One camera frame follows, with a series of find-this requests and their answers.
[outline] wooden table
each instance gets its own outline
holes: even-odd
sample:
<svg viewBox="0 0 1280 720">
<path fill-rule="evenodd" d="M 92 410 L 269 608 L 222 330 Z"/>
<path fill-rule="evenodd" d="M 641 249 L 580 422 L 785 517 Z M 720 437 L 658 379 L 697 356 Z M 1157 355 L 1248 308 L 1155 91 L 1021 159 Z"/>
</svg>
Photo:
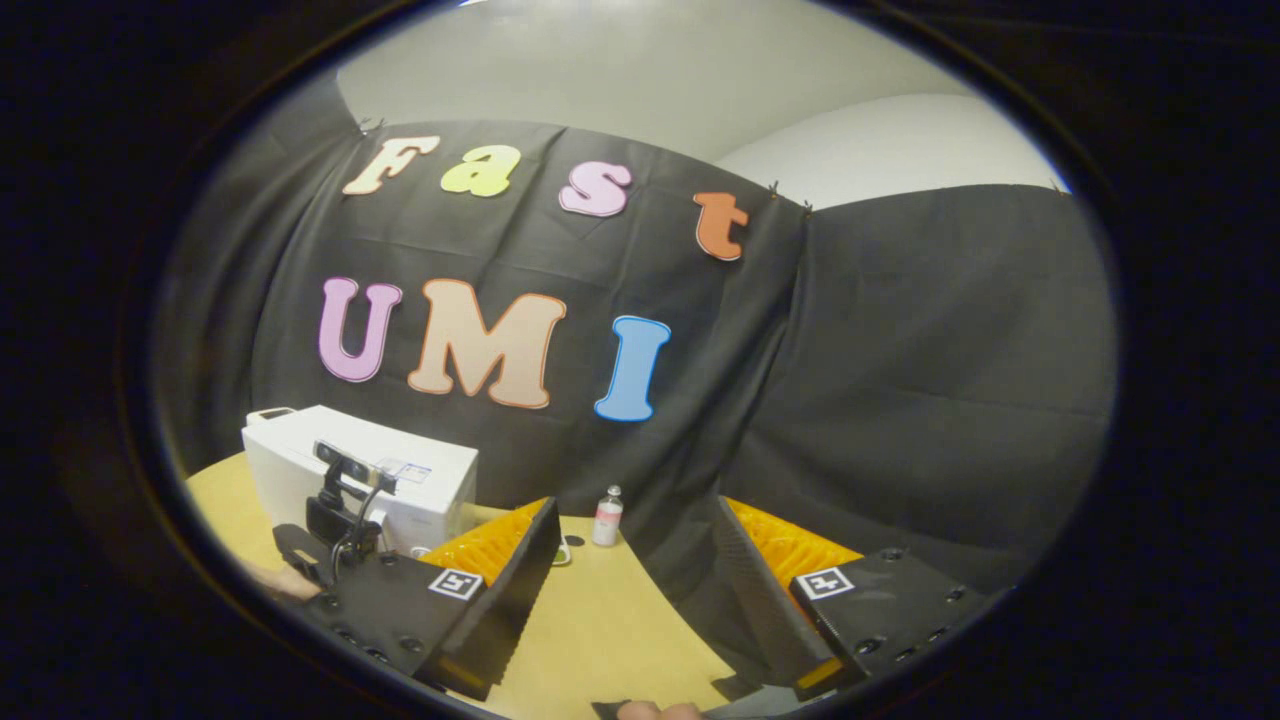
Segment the wooden table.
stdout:
<svg viewBox="0 0 1280 720">
<path fill-rule="evenodd" d="M 233 555 L 271 570 L 284 565 L 244 454 L 192 475 L 188 489 Z M 500 512 L 472 509 L 476 521 Z M 724 705 L 710 682 L 733 670 L 685 624 L 626 541 L 596 547 L 590 518 L 561 516 L 561 529 L 588 542 L 571 548 L 572 562 L 552 568 L 502 684 L 485 702 L 457 697 L 515 720 L 596 720 L 591 702 L 628 698 Z"/>
</svg>

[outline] black fabric backdrop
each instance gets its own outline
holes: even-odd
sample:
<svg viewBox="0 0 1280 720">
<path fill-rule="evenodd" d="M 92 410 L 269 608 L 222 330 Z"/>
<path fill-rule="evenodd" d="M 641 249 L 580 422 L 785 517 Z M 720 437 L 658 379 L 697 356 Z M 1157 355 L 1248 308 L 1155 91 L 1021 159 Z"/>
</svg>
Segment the black fabric backdrop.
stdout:
<svg viewBox="0 0 1280 720">
<path fill-rule="evenodd" d="M 384 140 L 421 135 L 439 147 L 376 193 L 342 195 Z M 494 143 L 522 154 L 504 193 L 440 190 L 462 154 Z M 631 169 L 622 214 L 559 208 L 588 160 Z M 691 197 L 717 191 L 750 215 L 733 229 L 735 263 L 694 241 Z M 1116 331 L 1100 240 L 1071 196 L 1038 187 L 943 188 L 806 218 L 714 167 L 594 132 L 485 120 L 362 132 L 320 82 L 244 138 L 184 225 L 154 324 L 159 418 L 188 471 L 242 448 L 246 413 L 323 404 L 479 448 L 483 503 L 556 495 L 585 515 L 620 484 L 623 532 L 654 580 L 760 680 L 716 562 L 710 501 L 723 492 L 860 551 L 908 547 L 987 592 L 1016 582 L 1105 439 Z M 347 348 L 364 343 L 369 284 L 404 293 L 365 383 L 334 377 L 316 351 L 334 275 L 361 286 Z M 566 302 L 547 355 L 550 405 L 407 384 L 421 287 L 436 278 L 474 286 L 488 327 L 527 292 Z M 594 411 L 618 315 L 672 329 L 644 423 Z"/>
</svg>

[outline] white printer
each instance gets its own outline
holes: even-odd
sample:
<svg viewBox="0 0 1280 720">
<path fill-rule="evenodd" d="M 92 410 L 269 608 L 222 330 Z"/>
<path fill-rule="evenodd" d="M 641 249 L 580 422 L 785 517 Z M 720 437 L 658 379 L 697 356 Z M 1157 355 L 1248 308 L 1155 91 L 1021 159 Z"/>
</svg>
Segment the white printer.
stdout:
<svg viewBox="0 0 1280 720">
<path fill-rule="evenodd" d="M 306 528 L 306 503 L 328 469 L 316 441 L 396 478 L 396 495 L 379 493 L 366 519 L 383 527 L 380 551 L 417 556 L 466 530 L 462 505 L 475 502 L 476 450 L 396 430 L 321 405 L 251 413 L 241 432 L 253 484 L 273 525 Z M 343 477 L 342 483 L 367 491 Z M 343 495 L 347 509 L 360 503 Z"/>
</svg>

